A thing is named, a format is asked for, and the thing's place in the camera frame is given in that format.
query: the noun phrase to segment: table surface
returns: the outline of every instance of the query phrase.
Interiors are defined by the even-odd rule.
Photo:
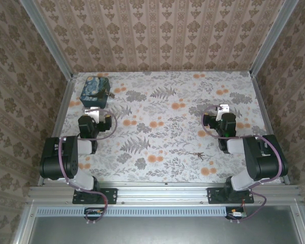
[[[105,109],[118,120],[95,155],[79,156],[79,167],[99,181],[224,182],[242,171],[244,156],[224,154],[203,131],[201,114],[210,105],[230,104],[237,135],[266,134],[248,72],[128,72],[79,73],[64,136],[79,133],[79,97],[90,76],[109,78],[115,99]]]

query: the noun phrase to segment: cable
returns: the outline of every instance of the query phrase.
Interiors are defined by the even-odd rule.
[[[209,136],[212,136],[213,138],[217,138],[217,139],[240,139],[240,138],[246,138],[246,137],[251,137],[251,136],[252,136],[252,135],[250,135],[250,136],[221,137],[221,136],[213,135],[211,132],[209,132],[209,131],[205,128],[205,126],[204,126],[204,124],[203,124],[203,116],[204,116],[205,113],[206,113],[209,109],[211,109],[211,108],[220,108],[220,109],[222,109],[222,107],[219,106],[219,105],[211,105],[211,106],[207,107],[207,108],[205,109],[205,111],[202,113],[202,116],[201,116],[201,125],[202,125],[204,131],[205,131]],[[260,205],[260,207],[259,207],[257,210],[255,210],[251,215],[249,215],[249,216],[247,216],[247,217],[245,217],[245,218],[243,218],[243,219],[240,219],[240,220],[237,220],[235,217],[233,217],[233,216],[231,216],[231,215],[227,215],[227,216],[231,217],[232,219],[236,220],[237,222],[243,221],[243,220],[248,220],[249,218],[251,218],[252,216],[254,216],[258,211],[260,211],[260,210],[265,206],[265,204],[266,204],[266,197],[263,196],[263,195],[261,195],[261,194],[259,194],[259,193],[253,192],[253,191],[252,191],[252,188],[254,188],[254,187],[256,187],[256,186],[258,186],[258,185],[260,185],[260,184],[263,184],[263,183],[265,183],[265,182],[273,181],[273,180],[277,179],[278,177],[280,177],[280,174],[281,174],[281,171],[282,171],[282,167],[283,167],[283,166],[282,166],[282,161],[281,161],[281,158],[280,158],[280,155],[279,155],[277,149],[276,149],[267,139],[265,139],[264,137],[262,137],[262,136],[260,136],[260,135],[254,135],[254,137],[260,138],[261,140],[263,140],[266,144],[268,144],[268,145],[270,146],[270,148],[272,149],[272,151],[274,152],[274,154],[275,154],[276,157],[277,157],[278,164],[279,164],[279,168],[278,168],[278,173],[276,174],[275,177],[273,177],[273,178],[271,178],[271,179],[260,180],[260,181],[256,182],[255,184],[251,185],[251,186],[248,188],[249,191],[250,191],[252,194],[255,194],[255,195],[257,195],[257,196],[259,196],[259,197],[262,197],[262,198],[264,199],[264,202]]]
[[[107,136],[105,136],[105,137],[102,137],[102,138],[95,138],[95,139],[79,139],[79,140],[99,141],[99,140],[103,140],[103,139],[106,139],[106,138],[110,137],[110,136],[113,135],[113,133],[116,131],[116,128],[117,128],[117,118],[116,118],[116,116],[115,116],[112,112],[110,112],[110,111],[108,111],[108,110],[105,110],[105,109],[100,109],[100,108],[91,109],[91,110],[89,110],[89,112],[91,112],[91,111],[97,111],[97,110],[98,110],[98,111],[102,111],[102,112],[106,112],[106,113],[110,114],[110,115],[115,119],[115,128],[114,128],[114,130],[113,130],[109,135],[107,135]],[[95,223],[95,222],[99,221],[99,220],[103,217],[103,215],[105,214],[105,212],[106,212],[106,210],[107,210],[107,206],[108,206],[108,199],[107,199],[107,197],[106,197],[103,193],[101,193],[101,192],[92,192],[92,191],[89,191],[89,190],[86,190],[86,189],[83,189],[83,188],[79,188],[79,187],[77,187],[77,186],[75,186],[75,185],[73,185],[72,183],[69,182],[69,178],[67,177],[67,174],[66,174],[66,172],[65,172],[65,169],[64,169],[64,167],[63,167],[63,161],[62,161],[62,142],[63,142],[63,140],[64,140],[65,138],[66,138],[66,136],[61,137],[61,139],[60,139],[60,141],[59,141],[59,144],[58,144],[58,150],[57,150],[57,152],[58,152],[58,160],[59,160],[59,164],[60,164],[60,169],[61,169],[61,172],[62,172],[63,177],[64,177],[65,180],[66,180],[66,183],[67,183],[69,186],[71,186],[72,188],[74,188],[74,189],[76,189],[76,190],[78,190],[78,191],[82,191],[82,192],[86,192],[86,193],[90,193],[90,194],[97,194],[97,195],[102,196],[103,199],[104,199],[105,207],[104,207],[104,210],[103,210],[103,212],[101,213],[101,215],[100,215],[95,221],[90,221],[88,218],[86,219],[88,223],[89,223],[89,222]]]

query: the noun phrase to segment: vented panel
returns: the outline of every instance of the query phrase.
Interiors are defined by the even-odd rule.
[[[83,217],[84,207],[39,207],[37,217]],[[106,217],[226,216],[225,207],[110,207]]]

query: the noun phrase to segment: blue box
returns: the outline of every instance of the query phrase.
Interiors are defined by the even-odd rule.
[[[111,90],[106,77],[88,77],[80,95],[80,101],[85,108],[105,108],[108,92]]]

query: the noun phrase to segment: floral wallpaper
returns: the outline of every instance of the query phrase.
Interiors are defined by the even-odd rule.
[[[79,167],[100,181],[224,182],[242,171],[244,156],[224,154],[202,129],[201,114],[213,104],[231,104],[238,135],[266,133],[247,71],[120,72],[78,74],[62,135],[79,133],[79,97],[91,76],[109,79],[115,99],[105,109],[118,119],[96,154],[79,156]]]
[[[257,74],[293,184],[305,203],[305,0],[300,0]]]
[[[73,72],[249,70],[284,0],[35,0]]]
[[[0,243],[16,231],[37,185],[44,139],[66,80],[19,1],[0,1]]]

